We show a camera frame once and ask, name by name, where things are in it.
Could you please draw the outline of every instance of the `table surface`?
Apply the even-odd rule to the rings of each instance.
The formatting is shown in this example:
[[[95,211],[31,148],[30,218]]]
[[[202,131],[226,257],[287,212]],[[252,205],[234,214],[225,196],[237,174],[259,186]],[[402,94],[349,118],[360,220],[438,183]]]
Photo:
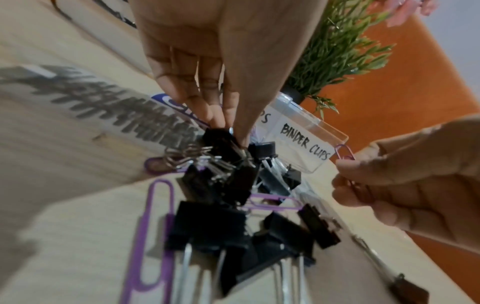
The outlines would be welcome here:
[[[160,91],[49,1],[0,0],[0,6],[0,66],[77,66],[145,94]],[[125,269],[113,265],[127,258],[132,213],[138,216],[143,204],[132,201],[145,197],[150,181],[143,181],[143,161],[154,153],[5,94],[0,107],[0,302],[83,303],[117,296]],[[472,303],[405,233],[381,225],[366,208],[336,204],[330,185],[335,174],[328,162],[308,180],[351,231],[428,289],[431,303]],[[110,251],[101,252],[96,244],[105,242]],[[87,254],[75,255],[78,250]]]

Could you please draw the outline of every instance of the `green plant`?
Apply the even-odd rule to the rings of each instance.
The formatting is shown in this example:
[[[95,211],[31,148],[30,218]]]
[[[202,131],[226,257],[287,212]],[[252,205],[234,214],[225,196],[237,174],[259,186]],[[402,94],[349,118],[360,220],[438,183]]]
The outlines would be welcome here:
[[[364,32],[386,18],[389,13],[372,13],[374,0],[330,0],[322,19],[300,60],[287,79],[287,84],[306,98],[316,101],[316,111],[332,109],[331,99],[318,93],[326,85],[338,84],[349,75],[362,75],[383,68],[392,46],[381,46]]]

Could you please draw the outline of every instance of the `orange wall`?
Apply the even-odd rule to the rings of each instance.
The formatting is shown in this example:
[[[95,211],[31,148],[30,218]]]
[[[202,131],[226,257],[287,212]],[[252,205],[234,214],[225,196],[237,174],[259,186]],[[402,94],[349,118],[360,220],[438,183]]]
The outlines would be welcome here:
[[[349,135],[355,151],[369,142],[479,111],[471,94],[423,23],[411,18],[397,28],[378,25],[370,38],[396,43],[389,64],[320,93],[333,98],[340,115],[325,120]],[[315,109],[312,100],[302,106]],[[480,256],[412,235],[413,240],[475,302],[480,303]]]

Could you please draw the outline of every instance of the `clear plastic box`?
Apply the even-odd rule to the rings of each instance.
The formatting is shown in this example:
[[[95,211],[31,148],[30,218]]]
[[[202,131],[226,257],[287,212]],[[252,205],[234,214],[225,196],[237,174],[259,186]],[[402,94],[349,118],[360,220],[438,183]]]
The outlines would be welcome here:
[[[255,124],[258,141],[275,141],[280,160],[313,173],[344,144],[348,136],[279,93]]]

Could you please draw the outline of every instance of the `hand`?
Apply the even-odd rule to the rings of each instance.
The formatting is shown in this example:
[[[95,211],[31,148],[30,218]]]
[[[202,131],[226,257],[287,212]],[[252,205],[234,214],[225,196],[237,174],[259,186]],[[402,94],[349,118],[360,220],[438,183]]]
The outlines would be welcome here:
[[[385,0],[378,1],[377,4],[381,5],[383,10],[392,13],[386,21],[388,27],[402,25],[419,8],[422,15],[430,16],[439,6],[438,0]]]
[[[160,87],[212,127],[233,126],[245,145],[255,121],[300,57],[326,2],[131,0],[130,4]]]
[[[370,144],[338,160],[333,197],[389,226],[480,252],[480,116]],[[357,187],[347,180],[368,185]]]

